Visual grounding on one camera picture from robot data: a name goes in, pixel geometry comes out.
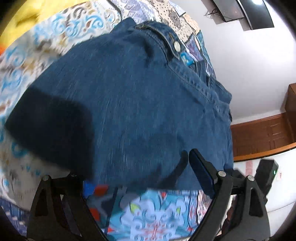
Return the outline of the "blue denim jacket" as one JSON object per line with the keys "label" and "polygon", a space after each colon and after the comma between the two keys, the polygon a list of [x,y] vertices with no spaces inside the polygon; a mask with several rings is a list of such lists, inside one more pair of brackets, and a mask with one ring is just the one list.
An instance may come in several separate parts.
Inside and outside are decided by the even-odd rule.
{"label": "blue denim jacket", "polygon": [[233,167],[231,94],[167,25],[128,18],[52,63],[5,123],[38,157],[93,184],[197,190],[197,149]]}

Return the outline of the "brown wooden door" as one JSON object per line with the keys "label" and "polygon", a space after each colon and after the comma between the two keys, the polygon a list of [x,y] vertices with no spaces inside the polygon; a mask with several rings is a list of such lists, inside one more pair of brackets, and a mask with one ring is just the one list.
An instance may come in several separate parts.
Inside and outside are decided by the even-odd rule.
{"label": "brown wooden door", "polygon": [[287,90],[285,112],[231,126],[234,161],[247,161],[295,148],[295,84]]}

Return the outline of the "blue patchwork bed cover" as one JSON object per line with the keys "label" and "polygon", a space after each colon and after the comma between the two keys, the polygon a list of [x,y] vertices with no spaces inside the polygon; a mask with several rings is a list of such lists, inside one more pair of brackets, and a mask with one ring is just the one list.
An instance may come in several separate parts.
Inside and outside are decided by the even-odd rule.
{"label": "blue patchwork bed cover", "polygon": [[[215,72],[202,32],[188,13],[171,1],[84,1],[34,25],[1,49],[1,124],[27,87],[75,44],[109,33],[125,18],[136,23],[155,20],[169,25],[206,69]],[[67,173],[22,148],[1,129],[1,209],[13,230],[27,234],[29,209],[42,176]]]}

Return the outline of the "black wall television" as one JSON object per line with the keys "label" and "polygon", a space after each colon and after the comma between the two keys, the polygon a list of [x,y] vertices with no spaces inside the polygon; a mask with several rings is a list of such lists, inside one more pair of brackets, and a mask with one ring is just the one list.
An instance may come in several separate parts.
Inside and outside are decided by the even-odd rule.
{"label": "black wall television", "polygon": [[251,30],[273,28],[273,20],[262,0],[212,1],[225,22],[246,19]]}

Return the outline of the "yellow fluffy blanket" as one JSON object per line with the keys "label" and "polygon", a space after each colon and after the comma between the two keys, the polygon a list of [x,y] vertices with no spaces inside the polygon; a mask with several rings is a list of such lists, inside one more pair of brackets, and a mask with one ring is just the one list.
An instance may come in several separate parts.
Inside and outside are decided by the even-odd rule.
{"label": "yellow fluffy blanket", "polygon": [[16,1],[1,16],[1,49],[6,49],[34,25],[56,13],[83,3],[81,0]]}

